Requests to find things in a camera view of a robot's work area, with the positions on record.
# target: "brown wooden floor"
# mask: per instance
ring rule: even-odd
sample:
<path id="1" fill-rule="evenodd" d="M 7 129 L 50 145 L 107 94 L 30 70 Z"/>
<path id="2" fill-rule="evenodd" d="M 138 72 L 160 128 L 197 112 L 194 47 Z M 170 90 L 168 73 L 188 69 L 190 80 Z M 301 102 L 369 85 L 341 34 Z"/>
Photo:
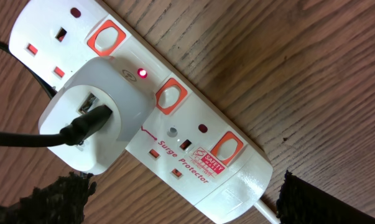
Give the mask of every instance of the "brown wooden floor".
<path id="1" fill-rule="evenodd" d="M 0 40 L 26 4 L 0 0 Z M 375 0 L 108 0 L 285 170 L 375 217 Z M 37 133 L 49 99 L 0 51 L 0 130 Z M 69 168 L 0 147 L 0 204 Z M 85 223 L 211 223 L 130 154 L 95 177 Z M 233 223 L 267 223 L 254 208 Z"/>

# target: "wall charger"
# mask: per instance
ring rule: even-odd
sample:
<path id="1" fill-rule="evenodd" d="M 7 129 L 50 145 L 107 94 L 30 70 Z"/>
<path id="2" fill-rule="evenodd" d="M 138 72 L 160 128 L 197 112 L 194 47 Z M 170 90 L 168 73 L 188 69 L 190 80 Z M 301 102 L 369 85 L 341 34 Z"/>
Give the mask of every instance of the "wall charger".
<path id="1" fill-rule="evenodd" d="M 272 175 L 263 151 L 100 0 L 31 0 L 9 49 L 58 90 L 41 134 L 113 111 L 79 145 L 49 148 L 74 169 L 100 174 L 126 149 L 216 223 L 252 206 L 279 223 L 260 201 Z"/>

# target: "orange switch frame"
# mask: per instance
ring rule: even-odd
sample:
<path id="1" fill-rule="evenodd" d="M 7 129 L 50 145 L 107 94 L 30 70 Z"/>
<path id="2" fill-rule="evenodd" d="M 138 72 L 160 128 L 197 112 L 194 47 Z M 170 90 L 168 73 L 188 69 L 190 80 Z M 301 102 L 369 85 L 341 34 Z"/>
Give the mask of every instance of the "orange switch frame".
<path id="1" fill-rule="evenodd" d="M 168 107 L 168 108 L 162 108 L 160 105 L 159 105 L 159 100 L 160 100 L 160 97 L 161 97 L 161 94 L 164 90 L 168 89 L 169 87 L 171 86 L 178 86 L 180 88 L 180 96 L 179 96 L 179 99 L 176 101 L 175 104 L 173 104 L 172 106 Z M 168 115 L 170 114 L 177 105 L 179 105 L 179 103 L 187 96 L 187 90 L 178 82 L 176 81 L 176 79 L 174 78 L 170 78 L 167 83 L 165 83 L 165 85 L 155 94 L 155 96 L 157 97 L 157 107 L 158 109 L 160 109 L 165 115 Z"/>
<path id="2" fill-rule="evenodd" d="M 97 36 L 99 35 L 99 33 L 109 27 L 113 27 L 114 29 L 117 30 L 118 32 L 118 36 L 117 36 L 117 41 L 115 42 L 115 44 L 108 50 L 105 50 L 103 52 L 99 51 L 98 49 L 95 48 L 95 42 L 96 42 L 96 38 Z M 101 27 L 96 30 L 96 32 L 89 38 L 88 40 L 88 46 L 94 50 L 99 56 L 109 56 L 114 50 L 115 48 L 117 48 L 120 43 L 126 38 L 126 34 L 111 20 L 107 20 L 106 22 L 104 22 L 103 25 L 101 25 Z"/>
<path id="3" fill-rule="evenodd" d="M 237 155 L 237 153 L 240 152 L 240 150 L 243 148 L 244 144 L 243 142 L 237 138 L 231 131 L 228 131 L 221 139 L 220 141 L 214 146 L 214 148 L 211 150 L 211 153 L 218 158 L 218 151 L 220 146 L 225 143 L 227 140 L 234 139 L 237 142 L 237 148 L 234 150 L 233 155 L 231 155 L 229 158 L 221 161 L 224 165 L 227 166 L 227 164 L 230 163 L 230 161 Z"/>

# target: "black fuzzy object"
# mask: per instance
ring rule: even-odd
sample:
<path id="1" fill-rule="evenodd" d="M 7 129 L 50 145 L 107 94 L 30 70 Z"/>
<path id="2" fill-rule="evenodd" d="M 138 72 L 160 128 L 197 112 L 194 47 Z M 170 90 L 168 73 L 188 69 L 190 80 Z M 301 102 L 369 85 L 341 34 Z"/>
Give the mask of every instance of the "black fuzzy object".
<path id="1" fill-rule="evenodd" d="M 30 197 L 0 212 L 0 224 L 80 224 L 83 207 L 96 190 L 93 174 L 70 173 L 44 189 L 35 188 Z"/>
<path id="2" fill-rule="evenodd" d="M 375 224 L 360 212 L 288 172 L 277 200 L 281 224 Z"/>

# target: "plug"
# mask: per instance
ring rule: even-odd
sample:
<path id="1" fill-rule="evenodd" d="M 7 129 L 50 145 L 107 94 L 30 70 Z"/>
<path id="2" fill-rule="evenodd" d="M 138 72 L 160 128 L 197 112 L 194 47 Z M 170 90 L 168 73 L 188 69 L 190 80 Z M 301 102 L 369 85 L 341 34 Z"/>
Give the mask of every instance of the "plug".
<path id="1" fill-rule="evenodd" d="M 104 172 L 125 150 L 155 108 L 155 95 L 115 69 L 109 57 L 96 57 L 79 69 L 50 101 L 39 120 L 40 134 L 77 136 L 49 147 L 72 168 Z M 128 70 L 123 62 L 118 67 Z M 98 114 L 106 114 L 97 121 Z"/>

